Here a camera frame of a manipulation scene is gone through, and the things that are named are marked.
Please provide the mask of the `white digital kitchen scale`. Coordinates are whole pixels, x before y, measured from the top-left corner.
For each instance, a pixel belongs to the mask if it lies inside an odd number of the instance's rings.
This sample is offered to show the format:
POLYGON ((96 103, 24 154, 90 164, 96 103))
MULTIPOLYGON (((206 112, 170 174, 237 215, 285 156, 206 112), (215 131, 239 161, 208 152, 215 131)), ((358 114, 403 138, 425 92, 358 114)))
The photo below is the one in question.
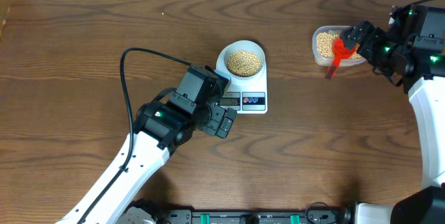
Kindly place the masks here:
POLYGON ((231 77, 231 83, 227 87, 222 99, 218 102, 219 106, 226 109, 234 109, 240 114, 264 114, 267 112, 268 89, 266 69, 258 79, 254 80, 239 80, 230 74, 229 76, 231 77))

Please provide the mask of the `red plastic measuring scoop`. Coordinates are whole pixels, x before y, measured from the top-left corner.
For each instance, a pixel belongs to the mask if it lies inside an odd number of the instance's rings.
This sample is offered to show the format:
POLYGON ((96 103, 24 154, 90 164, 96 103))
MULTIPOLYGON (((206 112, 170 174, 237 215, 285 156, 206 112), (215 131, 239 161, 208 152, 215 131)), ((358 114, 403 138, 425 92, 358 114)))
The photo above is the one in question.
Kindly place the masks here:
POLYGON ((337 73, 337 70, 343 59, 350 58, 356 52, 356 46, 349 49, 345 46, 343 40, 341 38, 337 38, 332 45, 332 52, 334 54, 334 59, 331 63, 331 66, 327 70, 327 74, 325 78, 331 80, 333 76, 337 73))

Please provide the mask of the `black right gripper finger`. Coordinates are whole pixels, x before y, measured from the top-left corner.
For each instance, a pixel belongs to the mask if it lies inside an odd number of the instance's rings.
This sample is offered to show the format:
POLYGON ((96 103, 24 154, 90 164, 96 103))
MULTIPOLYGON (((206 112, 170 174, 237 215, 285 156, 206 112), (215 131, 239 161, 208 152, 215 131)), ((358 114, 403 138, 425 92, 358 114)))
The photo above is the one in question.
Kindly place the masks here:
POLYGON ((344 42, 359 42, 366 35, 372 33, 375 27, 370 21, 363 20, 355 26, 350 26, 340 33, 340 38, 344 42))
POLYGON ((348 50, 353 50, 360 42, 358 35, 343 35, 341 39, 343 40, 344 47, 348 50))

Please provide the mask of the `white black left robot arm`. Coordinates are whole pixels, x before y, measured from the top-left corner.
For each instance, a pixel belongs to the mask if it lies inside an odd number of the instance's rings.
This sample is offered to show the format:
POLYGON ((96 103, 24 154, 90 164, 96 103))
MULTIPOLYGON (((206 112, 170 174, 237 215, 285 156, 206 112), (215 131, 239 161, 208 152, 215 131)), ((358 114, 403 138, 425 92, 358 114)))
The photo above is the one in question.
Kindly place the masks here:
POLYGON ((192 97, 166 88, 142 105, 123 146, 61 223, 117 223, 145 182, 195 130, 226 138, 236 111, 219 106, 224 90, 192 97))

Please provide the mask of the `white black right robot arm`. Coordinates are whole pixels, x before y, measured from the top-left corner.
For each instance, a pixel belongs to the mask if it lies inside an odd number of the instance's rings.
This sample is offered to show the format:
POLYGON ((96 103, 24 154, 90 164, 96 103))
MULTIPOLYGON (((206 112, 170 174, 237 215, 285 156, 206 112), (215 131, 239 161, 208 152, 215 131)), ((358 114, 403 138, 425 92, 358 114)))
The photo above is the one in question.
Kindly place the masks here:
POLYGON ((444 9, 416 2, 391 9, 389 29, 367 20, 340 34, 373 70, 400 75, 416 117, 421 190, 393 206, 358 203, 354 223, 444 222, 444 9))

